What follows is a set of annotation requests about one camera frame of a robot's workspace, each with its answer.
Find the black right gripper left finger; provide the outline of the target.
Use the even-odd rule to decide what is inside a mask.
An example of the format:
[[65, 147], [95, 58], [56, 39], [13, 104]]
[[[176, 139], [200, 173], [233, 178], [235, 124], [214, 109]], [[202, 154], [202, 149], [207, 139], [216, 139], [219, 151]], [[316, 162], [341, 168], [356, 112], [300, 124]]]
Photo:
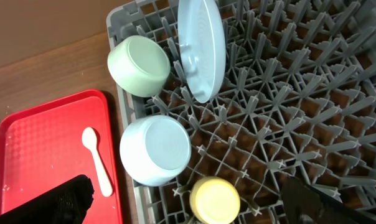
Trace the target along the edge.
[[78, 175], [0, 215], [0, 224], [80, 224], [93, 203], [92, 181]]

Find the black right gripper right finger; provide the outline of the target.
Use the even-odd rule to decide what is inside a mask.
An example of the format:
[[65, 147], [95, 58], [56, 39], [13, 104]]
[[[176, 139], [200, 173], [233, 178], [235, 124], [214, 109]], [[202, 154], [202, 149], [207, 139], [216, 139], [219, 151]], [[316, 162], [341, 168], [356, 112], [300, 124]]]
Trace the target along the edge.
[[320, 190], [295, 177], [288, 177], [281, 198], [288, 223], [376, 224], [376, 220], [346, 207]]

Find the yellow plastic cup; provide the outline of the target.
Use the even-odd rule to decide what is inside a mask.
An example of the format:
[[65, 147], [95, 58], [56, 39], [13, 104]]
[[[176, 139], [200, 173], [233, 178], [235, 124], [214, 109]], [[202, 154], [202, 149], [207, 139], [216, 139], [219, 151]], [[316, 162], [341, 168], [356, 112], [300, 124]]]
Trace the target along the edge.
[[240, 196], [230, 182], [210, 176], [193, 185], [189, 204], [202, 223], [232, 223], [240, 211]]

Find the light blue small bowl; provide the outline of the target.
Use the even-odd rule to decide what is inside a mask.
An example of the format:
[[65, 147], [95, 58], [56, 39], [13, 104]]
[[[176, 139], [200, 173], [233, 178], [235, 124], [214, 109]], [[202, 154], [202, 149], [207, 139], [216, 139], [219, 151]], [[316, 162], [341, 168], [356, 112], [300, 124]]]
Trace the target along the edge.
[[192, 154], [190, 137], [176, 119], [155, 115], [129, 124], [120, 141], [125, 171], [142, 185], [157, 187], [177, 177]]

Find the green bowl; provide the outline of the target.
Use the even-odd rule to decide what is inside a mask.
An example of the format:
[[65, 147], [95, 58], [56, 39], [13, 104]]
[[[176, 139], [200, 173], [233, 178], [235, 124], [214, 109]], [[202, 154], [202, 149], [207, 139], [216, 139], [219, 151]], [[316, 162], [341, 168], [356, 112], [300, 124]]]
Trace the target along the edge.
[[139, 97], [157, 95], [171, 71], [165, 51], [140, 35], [126, 38], [108, 54], [107, 66], [115, 83]]

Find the light blue plate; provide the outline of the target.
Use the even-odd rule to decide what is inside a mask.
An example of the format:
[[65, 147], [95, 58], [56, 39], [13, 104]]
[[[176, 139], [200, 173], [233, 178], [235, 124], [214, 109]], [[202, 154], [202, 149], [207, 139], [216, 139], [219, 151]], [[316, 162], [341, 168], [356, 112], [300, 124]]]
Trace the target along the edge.
[[180, 0], [178, 36], [181, 62], [194, 98], [206, 103], [222, 86], [226, 67], [226, 40], [214, 0]]

